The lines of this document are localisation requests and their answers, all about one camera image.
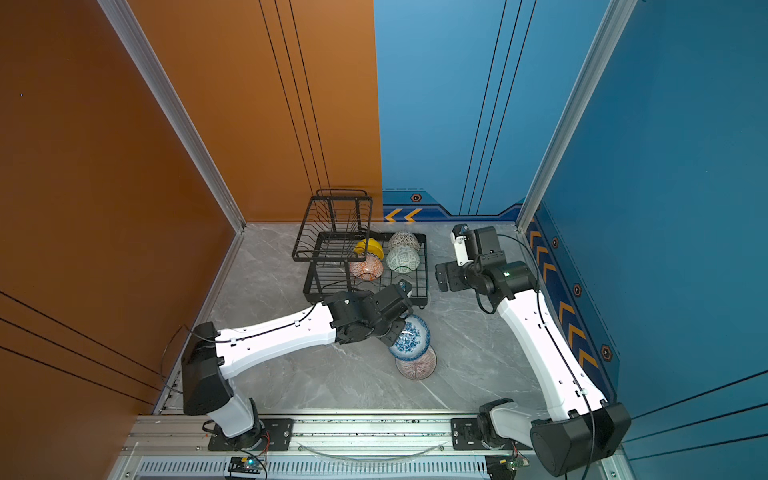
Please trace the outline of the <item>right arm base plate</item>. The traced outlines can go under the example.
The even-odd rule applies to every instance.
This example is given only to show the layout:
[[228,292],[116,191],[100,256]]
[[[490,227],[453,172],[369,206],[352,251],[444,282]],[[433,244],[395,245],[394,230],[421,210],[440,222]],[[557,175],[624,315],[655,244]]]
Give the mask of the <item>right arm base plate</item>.
[[455,450],[530,450],[522,442],[499,436],[486,416],[456,417],[450,420]]

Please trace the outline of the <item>aluminium corner post right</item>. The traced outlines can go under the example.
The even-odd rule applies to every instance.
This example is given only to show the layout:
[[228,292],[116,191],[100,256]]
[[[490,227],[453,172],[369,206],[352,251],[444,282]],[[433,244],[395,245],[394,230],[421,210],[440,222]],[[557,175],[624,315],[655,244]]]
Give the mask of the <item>aluminium corner post right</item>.
[[532,222],[637,3],[609,2],[515,222],[519,233]]

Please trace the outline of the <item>green circuit board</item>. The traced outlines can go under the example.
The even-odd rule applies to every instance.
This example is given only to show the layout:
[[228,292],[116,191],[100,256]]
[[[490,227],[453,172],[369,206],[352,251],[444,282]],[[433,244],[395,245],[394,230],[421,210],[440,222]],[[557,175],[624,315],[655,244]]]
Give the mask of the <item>green circuit board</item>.
[[227,475],[234,479],[267,479],[264,463],[255,456],[233,456],[227,466]]
[[486,472],[490,480],[515,480],[521,469],[530,466],[524,456],[486,456]]

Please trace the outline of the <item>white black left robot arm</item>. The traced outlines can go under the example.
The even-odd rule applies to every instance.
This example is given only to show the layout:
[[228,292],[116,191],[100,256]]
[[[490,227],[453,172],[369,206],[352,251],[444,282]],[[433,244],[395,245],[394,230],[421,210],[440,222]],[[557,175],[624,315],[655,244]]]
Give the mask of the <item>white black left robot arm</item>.
[[409,282],[400,281],[378,292],[338,292],[298,313],[246,327],[197,325],[181,358],[183,413],[209,417],[228,440],[258,434],[255,402],[237,392],[233,378],[310,347],[368,339],[392,346],[413,313],[411,291]]

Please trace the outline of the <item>green white patterned bowl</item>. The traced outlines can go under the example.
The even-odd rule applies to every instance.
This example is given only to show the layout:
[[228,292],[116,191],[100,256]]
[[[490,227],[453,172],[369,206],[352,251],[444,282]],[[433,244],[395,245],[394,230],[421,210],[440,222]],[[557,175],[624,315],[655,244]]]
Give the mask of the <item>green white patterned bowl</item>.
[[391,248],[385,261],[390,270],[399,274],[414,272],[421,264],[419,253],[414,248],[405,245]]

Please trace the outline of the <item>pink striped bowl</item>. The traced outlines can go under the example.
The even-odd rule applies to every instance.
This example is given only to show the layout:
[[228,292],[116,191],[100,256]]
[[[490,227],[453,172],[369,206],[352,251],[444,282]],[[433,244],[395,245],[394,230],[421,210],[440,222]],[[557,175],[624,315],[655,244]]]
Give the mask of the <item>pink striped bowl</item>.
[[430,377],[437,367],[437,355],[433,347],[428,347],[426,352],[415,360],[395,360],[396,368],[405,378],[413,381],[421,381]]

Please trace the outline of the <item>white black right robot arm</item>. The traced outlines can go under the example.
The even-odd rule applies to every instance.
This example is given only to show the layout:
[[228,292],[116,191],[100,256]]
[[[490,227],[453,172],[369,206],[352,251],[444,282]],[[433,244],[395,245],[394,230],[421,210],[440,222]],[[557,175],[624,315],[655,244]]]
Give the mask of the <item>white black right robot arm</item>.
[[611,403],[585,373],[548,310],[543,282],[525,260],[511,262],[492,227],[458,224],[451,231],[456,259],[438,264],[441,291],[471,290],[487,299],[517,338],[546,404],[539,414],[501,399],[483,405],[478,426],[492,447],[522,442],[554,477],[590,467],[619,448],[631,425],[623,404]]

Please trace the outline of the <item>yellow bowl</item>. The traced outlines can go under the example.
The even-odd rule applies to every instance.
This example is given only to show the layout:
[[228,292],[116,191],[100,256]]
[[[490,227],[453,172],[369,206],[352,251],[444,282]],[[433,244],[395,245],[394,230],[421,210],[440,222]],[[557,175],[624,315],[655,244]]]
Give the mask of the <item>yellow bowl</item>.
[[371,254],[377,257],[379,260],[383,260],[385,257],[383,246],[374,238],[360,240],[355,245],[353,252],[356,255],[362,255],[363,253]]

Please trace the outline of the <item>right green circuit board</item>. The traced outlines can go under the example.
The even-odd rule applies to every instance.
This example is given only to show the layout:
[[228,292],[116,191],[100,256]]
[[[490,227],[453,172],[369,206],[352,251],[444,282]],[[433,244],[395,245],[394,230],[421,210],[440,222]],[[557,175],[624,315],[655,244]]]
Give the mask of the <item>right green circuit board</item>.
[[515,480],[521,469],[530,466],[524,456],[486,456],[486,472],[490,480]]

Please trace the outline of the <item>orange white patterned bowl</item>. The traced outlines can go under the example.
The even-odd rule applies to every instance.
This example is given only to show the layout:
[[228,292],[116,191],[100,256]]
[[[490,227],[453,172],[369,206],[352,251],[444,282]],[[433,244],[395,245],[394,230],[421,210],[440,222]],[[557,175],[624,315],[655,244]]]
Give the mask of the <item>orange white patterned bowl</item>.
[[351,262],[349,264],[349,272],[357,279],[371,282],[382,276],[384,266],[382,260],[376,255],[367,254],[364,261]]

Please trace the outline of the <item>blue white floral bowl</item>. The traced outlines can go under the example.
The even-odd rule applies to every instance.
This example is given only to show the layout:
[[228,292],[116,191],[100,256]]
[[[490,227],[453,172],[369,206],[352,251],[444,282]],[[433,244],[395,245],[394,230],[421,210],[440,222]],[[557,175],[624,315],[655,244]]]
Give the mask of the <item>blue white floral bowl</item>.
[[430,343],[431,333],[426,322],[417,315],[410,315],[405,319],[405,326],[389,351],[396,360],[415,361],[427,352]]

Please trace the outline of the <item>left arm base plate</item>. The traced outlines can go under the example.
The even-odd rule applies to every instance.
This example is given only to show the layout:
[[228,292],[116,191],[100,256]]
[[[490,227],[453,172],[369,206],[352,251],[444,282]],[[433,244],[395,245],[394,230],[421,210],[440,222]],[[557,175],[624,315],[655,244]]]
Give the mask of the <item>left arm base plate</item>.
[[226,437],[222,428],[207,420],[202,428],[208,435],[209,451],[287,451],[293,434],[294,420],[290,418],[260,418],[255,427],[237,437]]

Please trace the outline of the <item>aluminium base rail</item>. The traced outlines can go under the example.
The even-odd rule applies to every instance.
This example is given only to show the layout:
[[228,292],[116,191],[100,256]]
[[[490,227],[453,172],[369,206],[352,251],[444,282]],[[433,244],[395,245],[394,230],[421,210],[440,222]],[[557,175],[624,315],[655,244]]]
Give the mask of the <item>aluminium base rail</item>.
[[112,479],[234,479],[233,456],[255,456],[267,479],[489,479],[486,456],[524,456],[530,466],[516,479],[547,479],[534,450],[453,448],[450,420],[458,411],[307,410],[263,414],[294,420],[289,449],[209,451],[207,419],[140,416],[109,474]]

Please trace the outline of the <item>black white patterned bowl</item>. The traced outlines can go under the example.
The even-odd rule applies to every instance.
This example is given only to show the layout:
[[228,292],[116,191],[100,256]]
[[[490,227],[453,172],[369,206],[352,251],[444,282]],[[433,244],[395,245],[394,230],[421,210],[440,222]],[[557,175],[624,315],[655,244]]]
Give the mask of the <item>black white patterned bowl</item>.
[[420,249],[420,242],[415,234],[408,231],[399,231],[392,234],[388,240],[389,249],[407,247],[416,252]]

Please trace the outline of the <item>aluminium corner post left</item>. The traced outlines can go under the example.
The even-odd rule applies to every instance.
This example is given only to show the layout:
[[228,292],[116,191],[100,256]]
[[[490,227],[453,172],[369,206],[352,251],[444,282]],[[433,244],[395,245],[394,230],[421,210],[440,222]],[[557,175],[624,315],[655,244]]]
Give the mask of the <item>aluminium corner post left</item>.
[[235,233],[242,233],[244,215],[131,6],[124,0],[99,0],[98,4],[226,219]]

